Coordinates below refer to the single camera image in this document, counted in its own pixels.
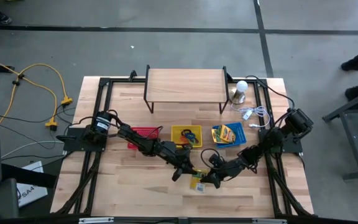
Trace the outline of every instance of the white cable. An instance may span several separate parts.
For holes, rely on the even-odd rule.
[[[267,122],[265,123],[265,125],[258,125],[258,124],[249,124],[248,126],[250,128],[262,128],[262,127],[265,127],[269,124],[270,122],[270,115],[269,113],[267,112],[266,110],[266,107],[264,106],[258,106],[256,108],[250,108],[250,107],[243,107],[243,108],[234,108],[233,107],[233,104],[231,104],[231,108],[235,111],[238,111],[240,112],[243,116],[245,115],[246,112],[248,111],[252,111],[253,113],[257,114],[258,116],[260,117],[264,117],[264,116],[267,116]]]
[[[24,146],[18,147],[17,149],[13,150],[12,152],[8,152],[7,154],[1,156],[1,159],[2,159],[3,157],[6,157],[6,156],[12,154],[13,152],[16,152],[16,151],[19,150],[19,149],[23,149],[23,148],[25,148],[25,147],[27,147],[27,146],[32,146],[32,145],[38,144],[38,143],[64,143],[64,142],[61,142],[61,141],[40,141],[40,142],[28,143],[28,144],[26,144],[26,145],[24,145]]]

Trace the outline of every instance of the white light bulb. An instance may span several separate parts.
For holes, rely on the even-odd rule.
[[[248,89],[248,83],[246,81],[239,81],[236,85],[237,91],[243,92]]]

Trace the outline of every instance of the yellow extension cord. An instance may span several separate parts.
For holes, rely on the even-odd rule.
[[[47,65],[47,64],[44,64],[44,63],[36,63],[36,64],[33,64],[33,65],[30,65],[28,66],[27,68],[23,69],[20,73],[17,73],[16,71],[8,68],[7,66],[3,65],[2,63],[0,63],[0,66],[4,67],[5,69],[11,71],[12,73],[16,74],[17,75],[17,78],[16,78],[16,81],[18,82],[19,81],[19,76],[21,74],[23,74],[25,71],[27,71],[28,69],[32,68],[32,67],[35,67],[35,66],[45,66],[45,67],[48,67],[50,69],[52,69],[54,72],[56,72],[56,74],[59,76],[60,78],[60,81],[62,82],[62,87],[63,87],[63,94],[64,94],[64,99],[63,101],[61,102],[61,105],[69,105],[71,102],[73,102],[73,99],[68,97],[67,94],[66,94],[66,88],[65,88],[65,83],[63,81],[63,78],[62,78],[62,75],[56,70],[54,69],[52,66],[50,65]],[[55,98],[55,109],[53,111],[53,115],[52,117],[50,118],[49,122],[45,123],[45,125],[47,127],[51,127],[51,126],[57,126],[57,122],[55,121],[55,116],[56,116],[56,113],[57,113],[57,97],[56,97],[56,94],[49,88],[43,86],[43,85],[39,85],[37,83],[34,83],[33,81],[29,80],[28,78],[26,77],[23,77],[23,79],[27,82],[29,82],[30,84],[34,85],[34,86],[37,86],[37,87],[40,87],[40,88],[43,88],[47,91],[49,91],[52,96]],[[7,107],[7,110],[5,111],[4,113],[4,116],[0,119],[0,124],[2,123],[2,121],[4,120],[4,117],[8,114],[9,110],[11,109],[11,106],[13,104],[13,100],[14,100],[14,95],[15,95],[15,91],[16,91],[16,85],[13,85],[13,89],[12,89],[12,93],[11,93],[11,100],[9,102],[9,106]]]

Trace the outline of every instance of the wooden tabletop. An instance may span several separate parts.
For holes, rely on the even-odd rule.
[[[149,102],[226,102],[223,69],[151,68],[147,83]]]
[[[75,111],[74,122],[93,113],[100,77],[84,77]],[[281,78],[269,78],[268,84],[285,94]],[[203,148],[192,149],[191,161],[196,168],[205,168],[200,159],[202,149],[214,147],[211,127],[217,124],[242,122],[247,144],[239,147],[219,149],[226,160],[236,158],[236,153],[246,146],[258,143],[257,129],[248,124],[258,124],[256,115],[242,121],[241,115],[228,105],[219,114],[218,105],[196,103],[159,103],[151,114],[143,101],[144,84],[116,83],[112,89],[110,109],[118,112],[120,119],[133,126],[164,126],[160,137],[170,140],[171,125],[202,125]],[[255,107],[253,88],[246,91],[246,102],[242,106]],[[270,92],[273,115],[280,117],[288,108],[288,101]],[[84,158],[84,152],[74,152],[62,164],[51,212],[58,210],[76,189]],[[305,172],[299,158],[293,154],[282,156],[287,185],[302,206],[311,213]],[[171,180],[175,170],[159,157],[145,157],[138,151],[127,148],[123,139],[108,140],[101,158],[98,181],[94,195],[92,215],[133,217],[273,217],[272,199],[265,159],[259,162],[258,173],[242,171],[239,176],[222,182],[220,189],[208,184],[205,193],[190,189],[190,175],[182,175],[176,182]],[[277,190],[280,208],[284,212],[281,190]],[[88,195],[85,189],[83,206]]]

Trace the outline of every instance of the gray floor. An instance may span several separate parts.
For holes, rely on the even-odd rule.
[[[265,29],[358,30],[358,0],[259,3]],[[15,25],[258,29],[252,0],[39,0],[2,2],[1,8]],[[266,39],[274,77],[285,79],[287,93],[296,107],[314,121],[314,130],[302,143],[315,214],[358,220],[358,180],[345,183],[341,177],[357,170],[351,148],[339,120],[331,124],[321,120],[346,102],[343,92],[347,87],[358,84],[358,72],[339,69],[343,61],[358,54],[358,32],[268,34]],[[33,63],[54,66],[62,73],[67,91],[75,100],[85,75],[128,75],[133,69],[143,74],[145,65],[150,64],[155,68],[226,65],[235,77],[266,77],[266,56],[259,34],[0,30],[1,62],[17,70]],[[62,98],[59,79],[52,71],[35,68],[27,75]],[[13,75],[0,74],[0,114],[9,103],[13,79]],[[50,95],[22,83],[9,115],[40,120],[52,114],[52,107]],[[43,123],[5,120],[3,125],[39,141],[51,139]],[[4,128],[1,140],[3,154],[31,142]],[[52,156],[61,150],[61,144],[51,150],[33,146],[13,156]],[[31,160],[35,159],[18,158],[9,163],[24,166]]]

